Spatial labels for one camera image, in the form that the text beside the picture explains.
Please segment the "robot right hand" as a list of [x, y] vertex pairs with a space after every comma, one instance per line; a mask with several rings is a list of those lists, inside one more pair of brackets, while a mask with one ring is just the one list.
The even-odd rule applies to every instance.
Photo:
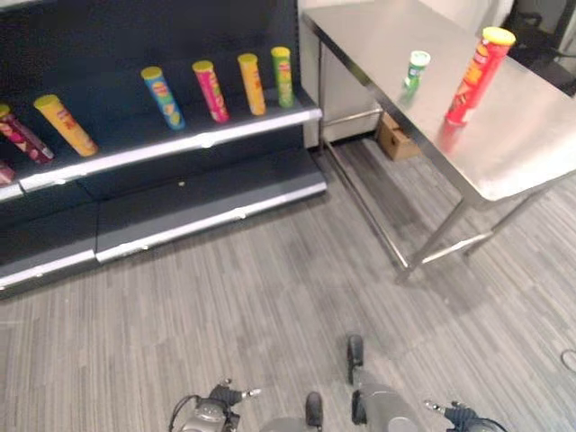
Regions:
[[424, 400], [424, 406], [448, 419], [453, 427], [451, 431], [466, 431], [466, 424], [477, 416], [477, 413], [466, 405], [453, 400], [450, 407], [441, 405], [432, 400]]

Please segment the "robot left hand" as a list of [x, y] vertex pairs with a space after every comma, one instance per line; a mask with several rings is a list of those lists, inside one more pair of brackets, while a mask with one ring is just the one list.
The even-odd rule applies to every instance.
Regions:
[[225, 378], [220, 381], [210, 392], [209, 398], [220, 401], [228, 407], [232, 407], [246, 399], [255, 398], [262, 392], [260, 388], [235, 390], [231, 387], [232, 379]]

